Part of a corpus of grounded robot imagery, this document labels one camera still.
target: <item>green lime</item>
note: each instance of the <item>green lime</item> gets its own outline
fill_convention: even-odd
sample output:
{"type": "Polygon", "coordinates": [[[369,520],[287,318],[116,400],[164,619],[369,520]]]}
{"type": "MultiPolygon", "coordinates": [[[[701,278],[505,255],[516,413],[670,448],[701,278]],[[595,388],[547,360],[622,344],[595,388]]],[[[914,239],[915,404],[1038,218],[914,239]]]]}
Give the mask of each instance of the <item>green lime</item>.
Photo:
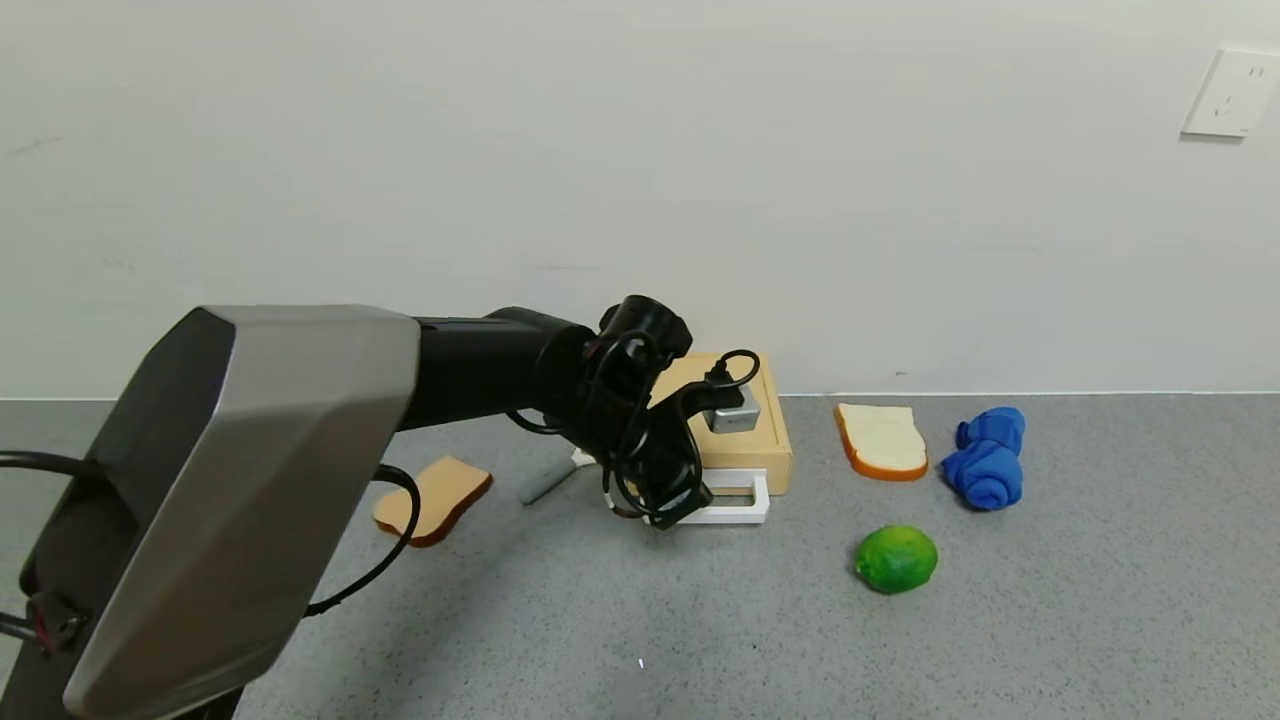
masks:
{"type": "Polygon", "coordinates": [[[915,589],[929,582],[938,566],[938,548],[929,536],[910,525],[886,525],[863,538],[854,571],[883,593],[915,589]]]}

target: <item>white stand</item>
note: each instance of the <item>white stand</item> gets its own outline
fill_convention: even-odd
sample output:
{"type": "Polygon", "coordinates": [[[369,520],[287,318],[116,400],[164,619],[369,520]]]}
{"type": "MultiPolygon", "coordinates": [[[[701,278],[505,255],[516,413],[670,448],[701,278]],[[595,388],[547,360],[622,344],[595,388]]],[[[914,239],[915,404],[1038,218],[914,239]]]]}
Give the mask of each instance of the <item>white stand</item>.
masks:
{"type": "Polygon", "coordinates": [[[689,514],[680,525],[758,525],[769,514],[769,486],[764,468],[712,468],[703,470],[703,482],[716,488],[750,488],[751,505],[712,505],[689,514]]]}

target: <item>blue towel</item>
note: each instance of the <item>blue towel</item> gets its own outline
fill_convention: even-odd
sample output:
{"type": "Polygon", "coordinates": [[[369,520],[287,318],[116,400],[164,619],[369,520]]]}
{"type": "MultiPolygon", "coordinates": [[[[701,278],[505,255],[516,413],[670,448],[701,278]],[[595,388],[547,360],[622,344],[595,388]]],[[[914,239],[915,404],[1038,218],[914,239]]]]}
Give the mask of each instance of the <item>blue towel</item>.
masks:
{"type": "Polygon", "coordinates": [[[995,407],[956,428],[956,450],[942,461],[947,483],[983,510],[1009,507],[1023,498],[1023,451],[1027,419],[1014,407],[995,407]]]}

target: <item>electrical socket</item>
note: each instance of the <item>electrical socket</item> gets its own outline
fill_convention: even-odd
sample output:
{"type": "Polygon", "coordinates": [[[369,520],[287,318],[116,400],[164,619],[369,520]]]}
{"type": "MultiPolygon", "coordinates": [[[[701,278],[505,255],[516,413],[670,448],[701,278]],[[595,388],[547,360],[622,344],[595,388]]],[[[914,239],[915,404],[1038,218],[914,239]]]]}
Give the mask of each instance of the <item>electrical socket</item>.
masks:
{"type": "Polygon", "coordinates": [[[1183,132],[1247,137],[1262,118],[1277,83],[1280,55],[1219,50],[1183,132]]]}

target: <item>gray floor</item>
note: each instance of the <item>gray floor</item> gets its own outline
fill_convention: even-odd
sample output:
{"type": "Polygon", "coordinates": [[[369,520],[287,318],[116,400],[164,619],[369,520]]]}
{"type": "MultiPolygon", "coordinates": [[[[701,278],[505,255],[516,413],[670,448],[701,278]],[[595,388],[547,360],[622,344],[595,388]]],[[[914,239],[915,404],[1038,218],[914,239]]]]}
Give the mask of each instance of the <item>gray floor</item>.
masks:
{"type": "MultiPolygon", "coordinates": [[[[524,509],[516,487],[564,446],[502,419],[397,439],[396,464],[448,452],[497,484],[443,544],[303,623],[238,717],[1275,717],[1280,397],[1016,398],[1027,495],[995,514],[937,477],[854,475],[833,402],[783,402],[794,486],[756,528],[657,533],[608,514],[590,482],[524,509]],[[941,552],[933,582],[897,597],[846,571],[890,523],[941,552]]],[[[1000,402],[911,398],[934,459],[1000,402]]],[[[74,452],[102,414],[0,404],[0,438],[74,452]]],[[[5,577],[58,484],[4,473],[5,577]]],[[[390,544],[369,519],[383,492],[324,592],[390,544]]]]}

